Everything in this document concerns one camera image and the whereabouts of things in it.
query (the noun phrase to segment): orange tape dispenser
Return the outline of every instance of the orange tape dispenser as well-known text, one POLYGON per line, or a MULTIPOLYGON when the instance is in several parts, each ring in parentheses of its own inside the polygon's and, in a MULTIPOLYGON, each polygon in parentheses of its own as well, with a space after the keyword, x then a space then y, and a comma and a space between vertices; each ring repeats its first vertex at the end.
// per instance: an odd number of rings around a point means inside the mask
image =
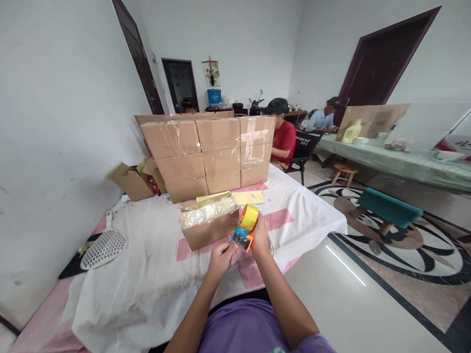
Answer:
POLYGON ((245 205, 239 218, 239 226, 235 230, 231 242, 248 252, 254 240, 254 230, 257 225, 259 209, 250 204, 245 205))

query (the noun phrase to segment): red shirt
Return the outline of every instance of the red shirt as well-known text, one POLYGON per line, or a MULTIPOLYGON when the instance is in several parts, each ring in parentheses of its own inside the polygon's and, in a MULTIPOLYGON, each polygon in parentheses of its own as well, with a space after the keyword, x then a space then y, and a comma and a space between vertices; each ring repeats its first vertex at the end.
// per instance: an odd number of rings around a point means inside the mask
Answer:
POLYGON ((275 129, 273 134, 273 147, 279 150, 291 151, 288 158, 281 158, 271 155, 271 160, 279 160, 284 162, 288 167, 293 158, 294 147, 296 146, 296 128, 290 122, 283 121, 279 128, 275 129))

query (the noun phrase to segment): hand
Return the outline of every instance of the hand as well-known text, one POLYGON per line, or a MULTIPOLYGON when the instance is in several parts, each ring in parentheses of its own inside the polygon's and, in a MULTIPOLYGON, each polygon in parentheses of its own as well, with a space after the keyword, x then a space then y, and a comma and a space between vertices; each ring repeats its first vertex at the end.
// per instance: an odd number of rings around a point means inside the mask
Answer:
POLYGON ((238 252, 238 246, 231 243, 219 244, 212 248, 205 280, 219 284, 229 262, 234 263, 234 253, 236 252, 238 252))
POLYGON ((257 225, 255 226, 254 240, 252 241, 252 246, 250 247, 255 256, 264 252, 269 252, 267 230, 268 227, 266 224, 266 219, 261 212, 259 212, 259 216, 257 219, 258 220, 257 225))

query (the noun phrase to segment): person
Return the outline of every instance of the person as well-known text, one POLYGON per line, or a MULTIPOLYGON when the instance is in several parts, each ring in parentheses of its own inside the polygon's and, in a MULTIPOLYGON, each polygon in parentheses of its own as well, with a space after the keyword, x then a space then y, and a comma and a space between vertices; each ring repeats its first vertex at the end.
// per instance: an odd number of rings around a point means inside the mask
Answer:
POLYGON ((231 243, 217 245, 203 283, 165 353, 335 353, 278 268, 268 249, 267 235, 259 213, 251 251, 271 304, 263 299, 241 299, 207 317, 214 293, 237 251, 231 243))
POLYGON ((296 146, 296 128, 292 123, 285 120, 285 114, 288 113, 288 110, 288 101, 284 98, 273 99, 263 109, 266 114, 276 115, 270 163, 282 171, 288 169, 291 164, 294 147, 296 146))
POLYGON ((322 131, 333 133, 337 131, 338 127, 334 127, 334 113, 335 108, 339 106, 340 100, 338 97, 330 98, 324 109, 319 109, 309 119, 308 125, 306 126, 306 132, 322 131))

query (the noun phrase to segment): yellow tape roll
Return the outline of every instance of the yellow tape roll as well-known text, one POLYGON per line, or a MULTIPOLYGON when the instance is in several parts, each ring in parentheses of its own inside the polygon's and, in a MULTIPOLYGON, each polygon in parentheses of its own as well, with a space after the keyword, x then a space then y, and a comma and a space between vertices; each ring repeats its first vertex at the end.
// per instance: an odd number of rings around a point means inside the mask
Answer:
POLYGON ((259 209, 252 205, 245 205, 242 215, 240 217, 239 228, 252 229, 255 226, 257 217, 259 216, 259 209))

